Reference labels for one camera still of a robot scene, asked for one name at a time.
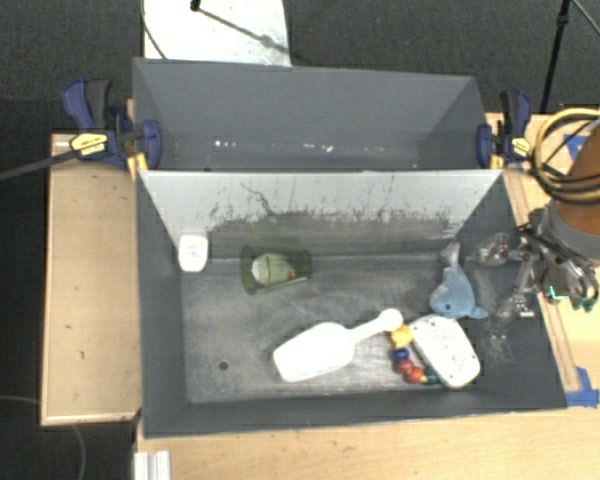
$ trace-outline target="blue toy fish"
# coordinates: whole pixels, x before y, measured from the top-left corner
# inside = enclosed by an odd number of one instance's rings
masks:
[[[447,318],[486,318],[489,312],[476,306],[469,278],[458,263],[460,244],[452,242],[441,256],[449,263],[442,273],[442,284],[429,296],[429,306]]]

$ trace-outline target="blue bead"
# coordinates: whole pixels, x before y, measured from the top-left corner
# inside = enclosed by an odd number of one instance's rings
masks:
[[[402,347],[393,351],[393,362],[399,363],[400,361],[404,361],[405,359],[409,359],[409,349],[406,347]]]

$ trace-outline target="bin floor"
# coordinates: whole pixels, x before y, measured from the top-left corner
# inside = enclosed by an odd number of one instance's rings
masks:
[[[189,400],[430,389],[407,384],[392,369],[385,334],[359,343],[347,367],[297,383],[278,376],[272,353],[320,322],[351,328],[388,307],[402,311],[406,321],[429,312],[428,297],[442,267],[437,253],[313,257],[308,281],[256,295],[242,286],[238,258],[214,260],[201,274],[183,274]]]

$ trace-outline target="black carpet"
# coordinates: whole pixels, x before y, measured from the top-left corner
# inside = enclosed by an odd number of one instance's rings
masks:
[[[600,25],[600,0],[581,0]],[[485,108],[525,91],[537,110],[560,0],[284,0],[295,64],[477,78]],[[0,169],[43,158],[70,127],[60,89],[105,77],[131,94],[139,0],[0,0]],[[550,110],[600,103],[600,41],[572,9]],[[0,394],[36,397],[45,252],[43,173],[0,184]],[[0,402],[0,479],[76,478],[69,430],[42,431],[34,407]],[[129,476],[131,426],[81,427],[87,479]]]

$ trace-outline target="yellow bead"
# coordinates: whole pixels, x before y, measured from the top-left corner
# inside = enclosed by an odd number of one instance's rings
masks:
[[[396,348],[406,347],[413,341],[413,334],[408,325],[401,325],[391,333],[391,341]]]

